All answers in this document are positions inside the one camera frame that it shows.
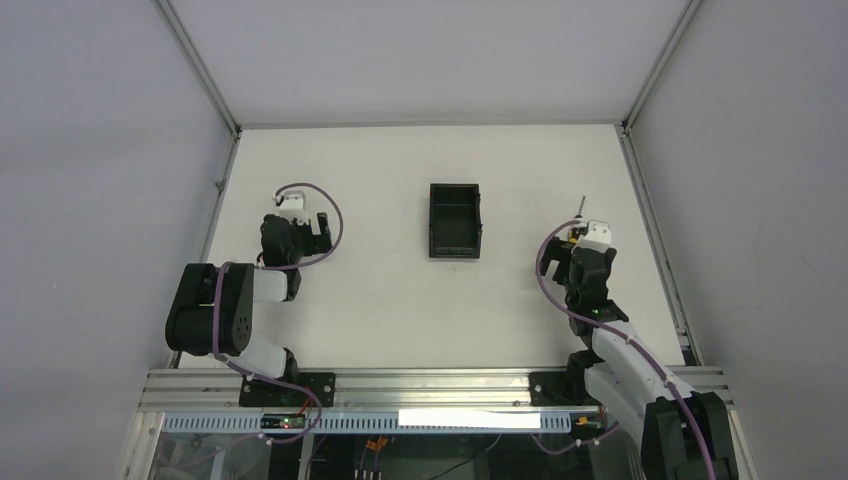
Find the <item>black yellow screwdriver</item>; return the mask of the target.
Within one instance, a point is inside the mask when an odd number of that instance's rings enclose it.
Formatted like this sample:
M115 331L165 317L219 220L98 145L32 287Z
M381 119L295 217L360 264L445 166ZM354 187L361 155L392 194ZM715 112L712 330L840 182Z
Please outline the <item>black yellow screwdriver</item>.
M586 202L586 196L583 195L576 214L572 218L572 224L569 227L567 238L571 243L577 243L578 240L586 233L586 220L583 216L583 210Z

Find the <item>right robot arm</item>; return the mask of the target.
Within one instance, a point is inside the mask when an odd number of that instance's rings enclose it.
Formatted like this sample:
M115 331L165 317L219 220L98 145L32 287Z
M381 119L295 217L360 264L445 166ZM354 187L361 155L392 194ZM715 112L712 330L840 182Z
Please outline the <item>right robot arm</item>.
M639 448L648 479L736 479L739 469L725 401L698 392L661 364L610 298L607 280L616 251L547 239L537 254L540 284L549 266L565 289L552 304L586 345L572 355L573 389L611 413Z

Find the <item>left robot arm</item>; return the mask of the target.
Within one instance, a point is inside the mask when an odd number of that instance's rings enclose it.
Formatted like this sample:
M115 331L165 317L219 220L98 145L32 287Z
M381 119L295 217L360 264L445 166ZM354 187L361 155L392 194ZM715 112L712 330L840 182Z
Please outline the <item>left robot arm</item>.
M242 374L297 384L294 353L257 333L254 306L296 299L302 283L297 265L333 247L328 216L312 222L268 214L260 226L258 264L185 266L170 308L165 340L168 347L193 356L210 356Z

